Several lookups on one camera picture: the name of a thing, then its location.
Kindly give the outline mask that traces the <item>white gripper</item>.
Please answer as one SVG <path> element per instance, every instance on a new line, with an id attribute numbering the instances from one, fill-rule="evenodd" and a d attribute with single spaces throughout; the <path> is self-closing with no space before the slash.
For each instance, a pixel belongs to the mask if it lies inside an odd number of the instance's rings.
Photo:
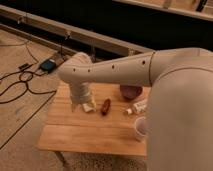
<path id="1" fill-rule="evenodd" d="M 92 92 L 88 83 L 72 84 L 70 88 L 70 99 L 72 111 L 75 111 L 79 104 L 92 104 Z"/>

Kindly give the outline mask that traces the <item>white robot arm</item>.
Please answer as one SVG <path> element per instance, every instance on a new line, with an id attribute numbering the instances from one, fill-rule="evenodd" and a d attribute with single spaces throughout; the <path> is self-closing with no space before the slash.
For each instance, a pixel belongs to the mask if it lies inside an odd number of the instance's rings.
<path id="1" fill-rule="evenodd" d="M 78 52 L 59 67 L 74 104 L 91 83 L 148 87 L 148 171 L 213 171 L 213 51 L 178 48 L 94 63 Z"/>

